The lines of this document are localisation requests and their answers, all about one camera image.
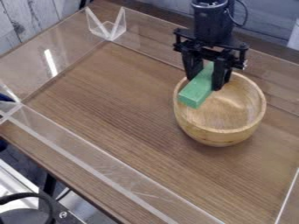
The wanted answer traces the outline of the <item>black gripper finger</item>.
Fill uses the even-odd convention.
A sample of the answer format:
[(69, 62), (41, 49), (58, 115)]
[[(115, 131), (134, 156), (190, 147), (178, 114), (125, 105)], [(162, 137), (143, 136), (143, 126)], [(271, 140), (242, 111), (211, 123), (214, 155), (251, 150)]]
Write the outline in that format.
[(211, 89), (214, 91), (222, 90), (223, 86), (230, 82), (230, 75), (233, 71), (231, 62), (227, 58), (218, 57), (214, 61), (214, 71), (211, 80)]
[(197, 52), (182, 52), (182, 62), (187, 79), (191, 81), (203, 69), (203, 59)]

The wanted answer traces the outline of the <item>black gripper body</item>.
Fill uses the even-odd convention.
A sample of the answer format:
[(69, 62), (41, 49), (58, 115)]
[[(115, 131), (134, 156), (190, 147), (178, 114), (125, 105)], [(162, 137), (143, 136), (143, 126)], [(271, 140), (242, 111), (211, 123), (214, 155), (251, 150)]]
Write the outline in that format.
[(191, 0), (194, 24), (191, 29), (174, 30), (174, 50), (197, 52), (203, 60), (227, 58), (233, 68), (243, 69), (249, 45), (234, 38), (235, 26), (249, 20), (249, 9), (242, 0)]

